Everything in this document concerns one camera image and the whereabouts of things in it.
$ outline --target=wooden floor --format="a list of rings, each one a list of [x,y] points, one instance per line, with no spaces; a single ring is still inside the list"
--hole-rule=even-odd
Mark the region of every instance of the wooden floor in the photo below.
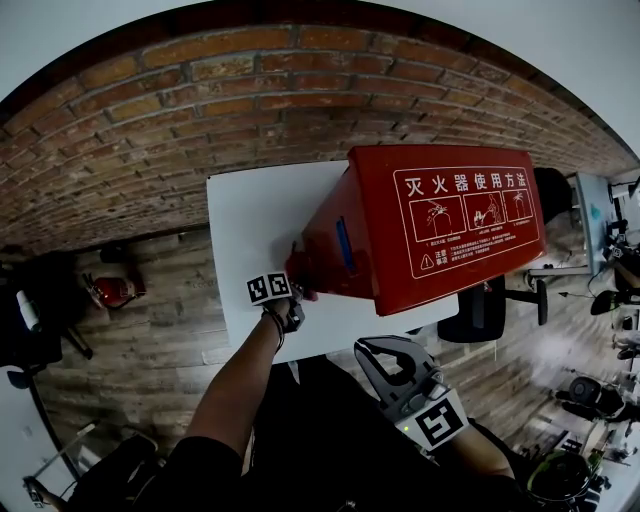
[[[232,354],[227,343],[206,230],[130,246],[148,293],[119,311],[91,309],[78,325],[95,356],[86,361],[66,343],[64,358],[37,376],[47,412],[63,441],[94,419],[99,454],[117,444],[119,428],[139,426],[167,453],[179,440],[212,377]],[[77,270],[118,275],[98,252],[77,257]],[[508,301],[507,326],[497,342],[454,345],[435,326],[418,337],[445,367],[448,382],[470,416],[512,446],[545,443],[577,420],[549,398],[569,382],[563,367],[600,377],[624,365],[611,348],[611,319],[592,317],[590,301],[549,296],[549,322],[539,327],[535,306]],[[359,381],[352,351],[330,356]]]

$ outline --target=black clothing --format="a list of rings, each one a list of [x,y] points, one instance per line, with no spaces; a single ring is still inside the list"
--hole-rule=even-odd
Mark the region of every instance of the black clothing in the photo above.
[[[136,435],[123,441],[112,453],[82,475],[69,498],[69,508],[74,512],[120,510],[128,498],[135,497],[140,492],[158,469],[154,464],[140,466],[154,453],[153,443],[141,436]],[[131,475],[138,467],[140,470],[130,482]]]
[[[513,479],[450,474],[422,457],[325,357],[300,361],[299,373],[300,385],[286,364],[272,368],[247,475],[240,477],[241,458],[228,446],[187,438],[134,508],[498,511],[526,502]]]

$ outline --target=black office chair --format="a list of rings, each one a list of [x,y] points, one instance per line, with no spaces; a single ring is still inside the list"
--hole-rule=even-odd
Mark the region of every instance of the black office chair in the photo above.
[[[534,176],[545,224],[571,210],[571,186],[560,171],[536,167]],[[504,276],[500,276],[458,293],[459,312],[438,322],[438,337],[453,343],[499,339],[504,332],[506,299],[537,304],[538,325],[544,325],[548,318],[547,287],[541,279],[534,284],[535,292],[507,290]]]

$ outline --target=fire extinguisher cabinet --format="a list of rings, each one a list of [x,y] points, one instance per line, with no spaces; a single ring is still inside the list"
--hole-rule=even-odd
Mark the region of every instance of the fire extinguisher cabinet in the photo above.
[[[544,254],[525,151],[363,146],[302,234],[319,292],[391,315]]]

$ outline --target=cable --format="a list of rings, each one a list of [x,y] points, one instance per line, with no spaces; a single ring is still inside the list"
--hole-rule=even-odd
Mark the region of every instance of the cable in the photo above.
[[[64,491],[62,491],[62,494],[60,495],[60,498],[64,498],[64,495],[65,495],[65,494],[67,494],[67,492],[69,491],[69,489],[71,489],[71,486],[72,486],[73,484],[77,484],[77,483],[78,483],[78,481],[77,481],[77,480],[74,480],[73,482],[71,482],[71,483],[69,484],[69,486],[68,486]]]
[[[591,299],[593,300],[593,297],[589,297],[588,295],[578,295],[575,293],[569,293],[569,292],[558,292],[558,295],[562,295],[563,297],[566,297],[567,295],[571,295],[571,297],[584,297],[585,299]]]
[[[594,299],[596,298],[596,296],[591,291],[591,282],[602,273],[602,271],[605,269],[605,267],[606,267],[606,265],[602,265],[602,267],[600,267],[600,270],[598,270],[598,273],[595,276],[591,276],[591,279],[589,279],[589,282],[587,283],[587,290],[589,290],[589,293],[591,294],[591,296]]]

